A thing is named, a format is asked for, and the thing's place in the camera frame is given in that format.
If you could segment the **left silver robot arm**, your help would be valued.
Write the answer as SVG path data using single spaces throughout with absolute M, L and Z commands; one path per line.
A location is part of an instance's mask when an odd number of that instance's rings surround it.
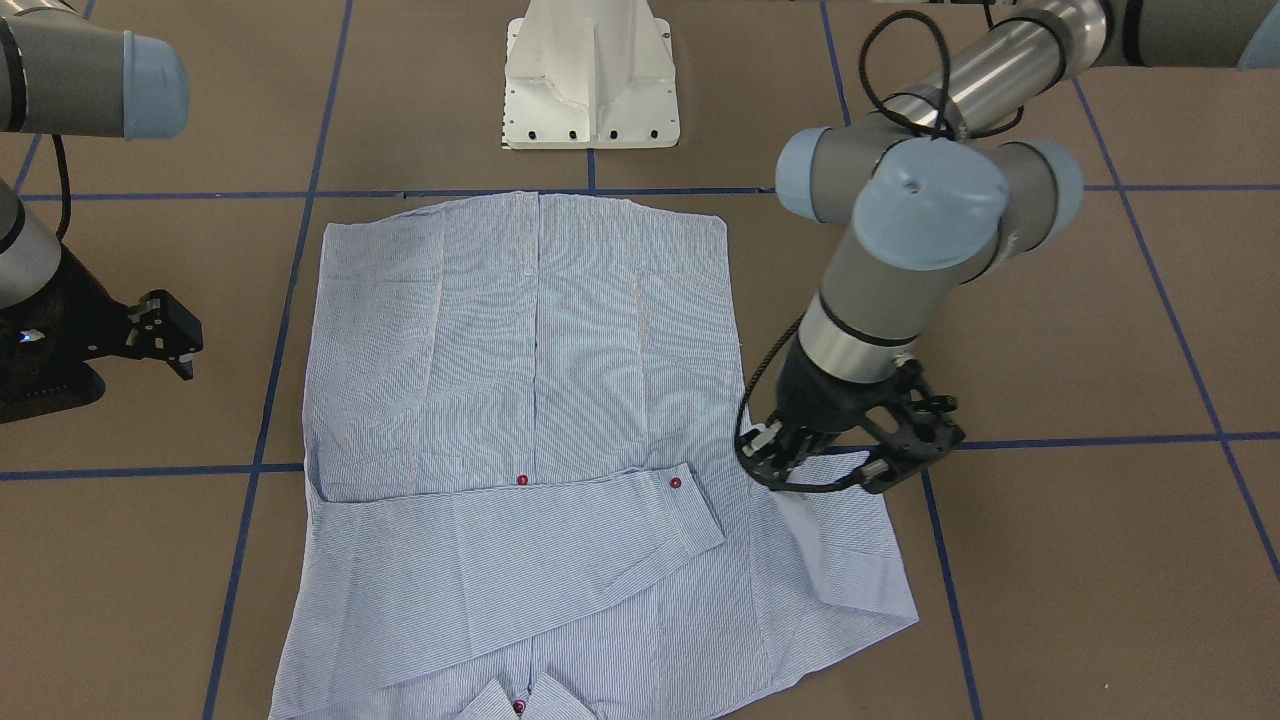
M 1019 1 L 952 51 L 924 12 L 940 68 L 892 94 L 859 70 L 872 114 L 796 133 L 774 191 L 794 214 L 844 236 L 785 352 L 774 411 L 745 407 L 735 454 L 774 492 L 879 495 L 965 438 L 957 404 L 925 379 L 913 347 L 950 293 L 1042 246 L 1078 214 L 1082 169 L 1061 145 L 974 141 L 1011 129 L 1034 97 L 1096 67 L 1277 67 L 1275 1 Z

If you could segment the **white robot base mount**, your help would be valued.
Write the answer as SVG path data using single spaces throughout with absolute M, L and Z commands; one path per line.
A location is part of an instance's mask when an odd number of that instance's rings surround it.
M 681 119 L 669 22 L 648 1 L 532 1 L 506 27 L 502 145 L 669 149 Z

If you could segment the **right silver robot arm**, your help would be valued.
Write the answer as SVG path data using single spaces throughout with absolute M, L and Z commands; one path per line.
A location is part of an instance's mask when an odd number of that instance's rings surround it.
M 67 246 L 72 219 L 67 137 L 159 140 L 189 119 L 189 81 L 175 49 L 96 26 L 64 1 L 5 1 L 1 128 L 50 140 L 60 217 L 40 220 L 1 186 L 1 420 L 15 423 L 97 402 L 100 357 L 154 360 L 195 375 L 201 320 L 173 293 L 115 300 Z

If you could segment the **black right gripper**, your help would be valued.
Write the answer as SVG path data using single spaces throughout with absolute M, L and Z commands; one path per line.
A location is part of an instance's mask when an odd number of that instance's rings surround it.
M 99 401 L 99 357 L 156 360 L 182 380 L 195 378 L 204 350 L 201 320 L 165 290 L 127 306 L 63 249 L 49 283 L 1 311 L 1 421 L 22 421 Z

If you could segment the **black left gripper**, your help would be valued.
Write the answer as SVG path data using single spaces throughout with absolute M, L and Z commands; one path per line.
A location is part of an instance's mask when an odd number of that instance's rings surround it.
M 854 383 L 819 369 L 792 341 L 774 384 L 776 407 L 759 427 L 741 430 L 741 468 L 774 492 L 832 493 L 860 488 L 882 495 L 960 447 L 955 397 L 936 393 L 911 354 L 890 361 L 882 380 Z M 801 469 L 847 433 L 865 436 L 865 460 L 841 477 L 804 480 Z

